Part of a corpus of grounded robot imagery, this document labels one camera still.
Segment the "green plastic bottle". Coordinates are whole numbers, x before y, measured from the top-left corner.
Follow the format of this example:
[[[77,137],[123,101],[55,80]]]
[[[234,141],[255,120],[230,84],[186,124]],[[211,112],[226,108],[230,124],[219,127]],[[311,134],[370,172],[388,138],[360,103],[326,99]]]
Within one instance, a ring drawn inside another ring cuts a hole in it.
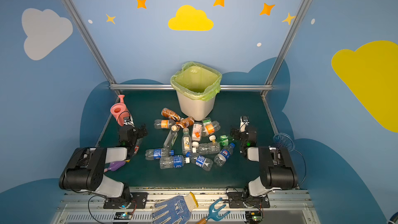
[[[221,135],[216,138],[216,142],[220,144],[220,147],[223,148],[235,142],[235,138],[230,135]]]

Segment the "blue label bottle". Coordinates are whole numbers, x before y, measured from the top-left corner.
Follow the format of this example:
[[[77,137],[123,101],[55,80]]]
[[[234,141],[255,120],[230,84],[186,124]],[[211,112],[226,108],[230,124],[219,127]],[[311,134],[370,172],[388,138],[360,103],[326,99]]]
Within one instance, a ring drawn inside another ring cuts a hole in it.
[[[145,159],[148,161],[159,160],[162,157],[170,157],[174,155],[174,150],[169,148],[148,149],[145,152]]]
[[[211,159],[206,158],[198,153],[187,152],[186,157],[189,158],[191,164],[194,164],[207,172],[211,170],[214,163]]]
[[[190,163],[190,158],[183,155],[162,157],[160,159],[160,169],[182,168]]]

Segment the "pepsi label bottle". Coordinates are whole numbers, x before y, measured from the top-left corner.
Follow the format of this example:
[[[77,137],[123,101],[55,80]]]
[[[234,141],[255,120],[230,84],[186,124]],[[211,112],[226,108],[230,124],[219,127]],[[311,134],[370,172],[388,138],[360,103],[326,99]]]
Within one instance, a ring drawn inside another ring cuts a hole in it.
[[[224,146],[223,149],[215,156],[214,163],[217,166],[222,167],[226,163],[226,161],[230,158],[230,156],[233,154],[234,148],[235,148],[234,143]]]

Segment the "bottle with orange cap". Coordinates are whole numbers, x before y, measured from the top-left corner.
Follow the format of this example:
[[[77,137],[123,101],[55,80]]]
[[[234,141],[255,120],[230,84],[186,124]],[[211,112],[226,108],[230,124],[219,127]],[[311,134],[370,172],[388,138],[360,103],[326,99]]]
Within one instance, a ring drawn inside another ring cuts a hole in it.
[[[202,136],[213,135],[215,132],[221,129],[221,125],[218,121],[207,122],[202,126]]]

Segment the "blue label bottle front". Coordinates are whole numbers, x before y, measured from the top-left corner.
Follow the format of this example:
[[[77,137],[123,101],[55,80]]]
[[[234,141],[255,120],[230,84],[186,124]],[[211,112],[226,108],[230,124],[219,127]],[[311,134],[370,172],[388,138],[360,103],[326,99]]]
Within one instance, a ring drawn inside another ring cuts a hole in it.
[[[190,163],[190,158],[183,155],[162,157],[160,159],[160,169],[182,168]]]

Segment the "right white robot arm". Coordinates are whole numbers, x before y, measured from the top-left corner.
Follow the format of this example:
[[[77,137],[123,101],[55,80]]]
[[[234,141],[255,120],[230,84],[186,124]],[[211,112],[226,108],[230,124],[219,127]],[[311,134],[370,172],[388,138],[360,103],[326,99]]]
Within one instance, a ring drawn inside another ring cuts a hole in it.
[[[294,150],[294,141],[285,133],[273,137],[272,146],[257,145],[257,131],[250,126],[232,128],[230,132],[240,141],[240,154],[247,160],[259,164],[259,176],[250,181],[243,191],[243,197],[263,197],[276,190],[290,190],[297,187],[296,174],[290,151]]]

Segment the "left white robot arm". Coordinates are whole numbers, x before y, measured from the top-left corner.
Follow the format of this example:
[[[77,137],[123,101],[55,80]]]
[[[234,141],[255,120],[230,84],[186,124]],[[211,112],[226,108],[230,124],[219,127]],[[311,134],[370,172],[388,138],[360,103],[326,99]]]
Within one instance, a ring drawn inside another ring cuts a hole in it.
[[[131,193],[127,183],[105,175],[106,165],[119,166],[138,152],[146,126],[126,124],[119,129],[119,145],[111,148],[77,148],[59,179],[59,187],[77,193],[89,192],[105,198],[104,209],[144,209],[147,193]]]

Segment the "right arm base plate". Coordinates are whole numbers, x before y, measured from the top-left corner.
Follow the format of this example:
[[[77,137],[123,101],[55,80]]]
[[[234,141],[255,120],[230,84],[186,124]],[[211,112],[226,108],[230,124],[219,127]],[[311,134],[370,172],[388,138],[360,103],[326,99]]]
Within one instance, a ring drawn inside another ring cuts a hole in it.
[[[229,208],[270,208],[268,196],[252,197],[242,191],[227,192],[227,199],[224,203],[229,205]]]

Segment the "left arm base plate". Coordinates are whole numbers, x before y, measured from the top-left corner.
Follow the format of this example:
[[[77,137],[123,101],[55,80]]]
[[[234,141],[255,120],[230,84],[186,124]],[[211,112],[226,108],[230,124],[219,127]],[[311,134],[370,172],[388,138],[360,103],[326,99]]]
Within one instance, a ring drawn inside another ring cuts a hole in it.
[[[106,198],[103,209],[144,209],[148,198],[147,192],[132,192],[130,197]]]

